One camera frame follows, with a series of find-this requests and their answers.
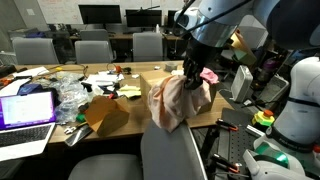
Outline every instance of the crumpled cloth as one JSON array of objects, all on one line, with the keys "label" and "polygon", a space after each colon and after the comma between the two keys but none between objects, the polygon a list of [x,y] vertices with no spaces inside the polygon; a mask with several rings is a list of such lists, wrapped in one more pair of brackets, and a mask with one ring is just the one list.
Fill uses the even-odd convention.
[{"label": "crumpled cloth", "polygon": [[186,76],[173,75],[155,84],[148,94],[153,121],[172,132],[186,118],[197,115],[201,106],[211,102],[209,84],[195,90],[184,88]]},{"label": "crumpled cloth", "polygon": [[202,72],[200,73],[200,77],[202,77],[203,80],[211,85],[217,84],[219,82],[218,75],[216,75],[213,71],[206,67],[203,68]]}]

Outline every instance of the whiteboard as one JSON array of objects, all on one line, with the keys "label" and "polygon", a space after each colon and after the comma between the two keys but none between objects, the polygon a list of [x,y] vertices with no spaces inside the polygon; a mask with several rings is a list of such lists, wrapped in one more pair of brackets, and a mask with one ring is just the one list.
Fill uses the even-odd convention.
[{"label": "whiteboard", "polygon": [[[198,6],[200,2],[197,0],[192,6]],[[179,10],[184,5],[183,0],[38,0],[38,3],[47,24],[83,24],[79,4],[120,5],[123,18],[125,9],[160,5],[157,9],[162,9],[162,15],[166,15],[167,10]]]}]

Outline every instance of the laptop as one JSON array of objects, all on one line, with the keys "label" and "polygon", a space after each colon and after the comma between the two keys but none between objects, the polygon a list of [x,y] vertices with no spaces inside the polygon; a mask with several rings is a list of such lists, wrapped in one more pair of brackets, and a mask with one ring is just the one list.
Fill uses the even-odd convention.
[{"label": "laptop", "polygon": [[0,97],[0,161],[41,154],[55,121],[51,92]]}]

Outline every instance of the laptop screen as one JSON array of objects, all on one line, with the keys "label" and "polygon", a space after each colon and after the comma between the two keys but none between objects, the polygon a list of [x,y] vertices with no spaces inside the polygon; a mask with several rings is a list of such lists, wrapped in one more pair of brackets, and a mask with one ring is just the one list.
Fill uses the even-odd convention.
[{"label": "laptop screen", "polygon": [[55,120],[51,92],[0,97],[0,130]]}]

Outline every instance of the laptop keyboard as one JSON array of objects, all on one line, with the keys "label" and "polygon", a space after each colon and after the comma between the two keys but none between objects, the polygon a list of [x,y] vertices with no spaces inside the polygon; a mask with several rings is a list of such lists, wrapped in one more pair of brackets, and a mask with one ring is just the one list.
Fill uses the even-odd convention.
[{"label": "laptop keyboard", "polygon": [[46,138],[51,125],[0,133],[0,147],[39,141]]}]

